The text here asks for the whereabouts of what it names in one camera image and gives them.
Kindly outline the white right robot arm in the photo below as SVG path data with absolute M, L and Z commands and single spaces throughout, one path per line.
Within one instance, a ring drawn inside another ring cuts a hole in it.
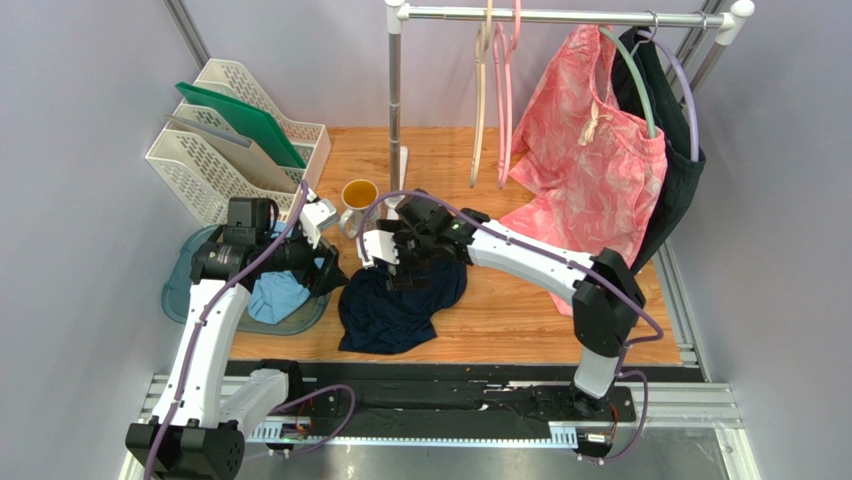
M 414 271 L 441 260 L 501 271 L 546 290 L 572 309 L 574 334 L 582 347 L 574 388 L 595 400 L 609 394 L 633 343 L 631 332 L 648 316 L 645 298 L 620 253 L 548 245 L 422 190 L 401 191 L 397 199 L 392 219 L 359 235 L 364 267 L 389 267 L 393 289 L 424 287 Z

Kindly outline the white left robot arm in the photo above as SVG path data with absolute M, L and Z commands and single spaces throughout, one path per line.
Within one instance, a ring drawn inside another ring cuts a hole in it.
M 224 224 L 210 228 L 190 258 L 189 305 L 174 366 L 149 420 L 129 426 L 125 445 L 146 479 L 233 479 L 247 436 L 274 412 L 312 402 L 295 361 L 252 371 L 227 400 L 221 388 L 229 352 L 257 279 L 293 273 L 312 296 L 347 284 L 339 252 L 322 233 L 339 215 L 307 190 L 281 232 L 278 206 L 233 198 Z

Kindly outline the navy blue shorts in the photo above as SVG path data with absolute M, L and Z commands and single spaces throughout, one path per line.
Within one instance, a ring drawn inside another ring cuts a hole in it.
M 425 289 L 390 290 L 388 269 L 360 269 L 338 301 L 344 334 L 338 349 L 344 352 L 395 355 L 437 337 L 432 317 L 455 306 L 464 295 L 467 266 L 437 260 L 429 270 L 416 271 Z

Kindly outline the pink plastic hanger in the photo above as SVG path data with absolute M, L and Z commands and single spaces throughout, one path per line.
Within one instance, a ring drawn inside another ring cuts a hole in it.
M 502 190 L 509 176 L 511 161 L 513 127 L 513 92 L 511 58 L 520 39 L 522 1 L 512 2 L 513 30 L 511 35 L 504 32 L 501 24 L 494 27 L 492 34 L 493 62 L 497 89 L 497 114 L 499 122 L 499 150 L 497 188 Z

